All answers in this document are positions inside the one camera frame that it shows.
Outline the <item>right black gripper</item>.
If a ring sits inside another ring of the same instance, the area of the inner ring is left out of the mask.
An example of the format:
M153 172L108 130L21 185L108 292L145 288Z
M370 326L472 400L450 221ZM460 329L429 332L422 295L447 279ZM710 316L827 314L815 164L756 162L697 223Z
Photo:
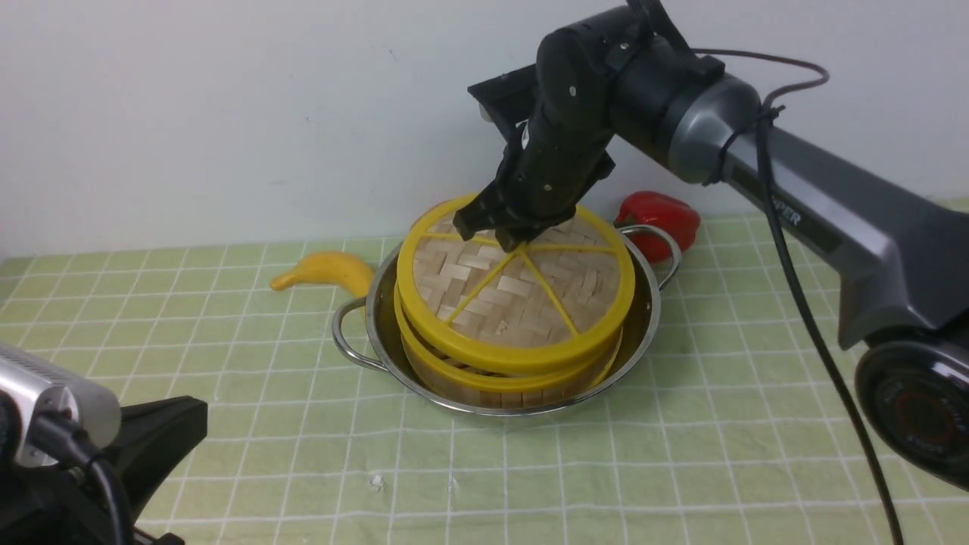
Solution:
M509 253L574 214L612 139L606 102L615 70L606 56L628 29L627 22L579 22L543 38L527 145L498 188L481 190L456 210L458 235L496 230Z

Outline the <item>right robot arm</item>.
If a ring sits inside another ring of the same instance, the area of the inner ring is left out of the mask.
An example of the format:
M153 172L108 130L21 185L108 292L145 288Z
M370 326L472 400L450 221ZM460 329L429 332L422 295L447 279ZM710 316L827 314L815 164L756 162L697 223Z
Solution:
M838 341L863 342L855 394L897 455L966 489L968 220L774 126L773 102L689 46L659 1L629 1L544 37L536 61L469 87L505 138L494 180L461 208L464 239L505 251L570 220L619 137L682 182L724 182L838 273Z

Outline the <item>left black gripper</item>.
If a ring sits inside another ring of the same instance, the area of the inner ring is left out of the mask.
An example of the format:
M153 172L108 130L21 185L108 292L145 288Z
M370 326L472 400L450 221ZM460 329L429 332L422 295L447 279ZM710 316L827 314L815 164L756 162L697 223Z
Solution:
M2 543L114 544L99 486L65 463L25 469L13 462L13 403L2 396ZM207 437L208 405L190 396L125 406L104 458L136 519L153 494Z

